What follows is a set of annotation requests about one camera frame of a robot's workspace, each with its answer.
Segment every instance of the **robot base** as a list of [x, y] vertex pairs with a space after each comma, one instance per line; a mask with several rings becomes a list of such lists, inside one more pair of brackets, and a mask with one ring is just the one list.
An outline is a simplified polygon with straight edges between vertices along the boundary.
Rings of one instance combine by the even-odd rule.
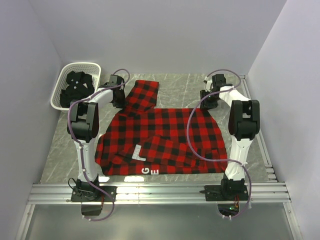
[[220, 185], [205, 185], [204, 190], [200, 191], [200, 193], [205, 194], [206, 202], [234, 201], [237, 195], [239, 201], [247, 201], [249, 199], [247, 186], [243, 186], [241, 191], [223, 192]]
[[[116, 200], [117, 194], [117, 187], [116, 186], [99, 186], [102, 190], [107, 192], [111, 197], [112, 200], [105, 196], [104, 202], [114, 202]], [[87, 202], [101, 202], [102, 201], [102, 193], [99, 192], [95, 198], [88, 198], [86, 194], [84, 194], [81, 190], [78, 190], [76, 187], [73, 188], [72, 195], [71, 195], [71, 202], [73, 203], [87, 203]]]

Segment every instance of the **white letter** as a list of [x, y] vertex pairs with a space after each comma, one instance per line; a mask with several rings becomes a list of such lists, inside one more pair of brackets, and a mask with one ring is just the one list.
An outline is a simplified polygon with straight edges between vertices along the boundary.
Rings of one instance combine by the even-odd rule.
[[149, 170], [149, 168], [147, 168], [147, 167], [141, 169], [141, 172], [142, 172], [143, 174], [148, 174], [149, 171], [150, 171], [150, 170]]
[[158, 174], [159, 174], [159, 169], [151, 170], [151, 175], [158, 175]]

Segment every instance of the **metal frame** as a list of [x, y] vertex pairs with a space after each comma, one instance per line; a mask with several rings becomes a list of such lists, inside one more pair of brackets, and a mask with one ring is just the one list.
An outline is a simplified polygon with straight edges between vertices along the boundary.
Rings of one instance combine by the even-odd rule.
[[302, 240], [303, 239], [302, 233], [301, 233], [300, 226], [299, 226], [298, 220], [296, 218], [296, 214], [295, 214], [292, 203], [291, 202], [284, 202], [283, 206], [284, 206], [286, 217], [288, 218], [288, 222], [289, 222], [290, 229], [291, 229], [291, 232], [293, 235], [293, 239], [294, 240]]
[[[205, 185], [220, 185], [212, 182], [166, 182], [166, 183], [101, 183], [101, 186], [117, 186], [115, 204], [212, 204], [200, 193]], [[80, 205], [71, 202], [72, 189], [67, 184], [34, 184], [27, 204]], [[285, 183], [262, 182], [252, 184], [251, 202], [289, 203], [291, 202]], [[86, 202], [100, 205], [101, 202]]]
[[15, 240], [24, 240], [26, 239], [27, 232], [29, 229], [29, 225], [34, 214], [35, 205], [34, 204], [27, 204], [25, 206], [25, 210], [22, 216], [22, 220], [16, 234]]

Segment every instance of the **glass panel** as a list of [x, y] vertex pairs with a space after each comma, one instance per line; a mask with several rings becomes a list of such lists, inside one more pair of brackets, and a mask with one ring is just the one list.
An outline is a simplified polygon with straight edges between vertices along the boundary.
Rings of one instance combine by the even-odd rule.
[[252, 204], [232, 221], [218, 215], [216, 204], [117, 205], [112, 216], [100, 222], [82, 219], [78, 205], [37, 205], [26, 239], [290, 240], [293, 236], [282, 203]]

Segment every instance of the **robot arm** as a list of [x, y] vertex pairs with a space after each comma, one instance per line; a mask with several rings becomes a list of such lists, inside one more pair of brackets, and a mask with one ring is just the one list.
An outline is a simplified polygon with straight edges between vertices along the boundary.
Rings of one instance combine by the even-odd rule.
[[[71, 127], [76, 138], [82, 144], [85, 172], [91, 182], [98, 179], [98, 166], [95, 162], [95, 140], [99, 132], [99, 109], [107, 103], [112, 103], [115, 108], [125, 106], [125, 93], [123, 88], [114, 88], [102, 91], [107, 87], [120, 85], [124, 79], [118, 75], [111, 75], [110, 81], [101, 86], [97, 92], [101, 92], [89, 101], [74, 106], [71, 112]], [[86, 183], [82, 170], [81, 149], [78, 142], [74, 142], [78, 157], [78, 181]]]
[[[213, 92], [226, 91], [208, 97], [201, 103], [200, 108], [216, 108], [218, 100], [223, 100], [230, 106], [228, 130], [232, 145], [229, 158], [245, 165], [250, 145], [260, 130], [259, 102], [243, 96], [232, 84], [226, 83], [223, 74], [216, 74], [212, 76], [212, 80], [205, 80], [204, 83], [205, 90], [200, 91], [201, 98]], [[240, 164], [228, 163], [221, 180], [221, 192], [224, 199], [232, 199], [236, 195], [239, 195], [242, 200], [248, 199], [245, 171]]]

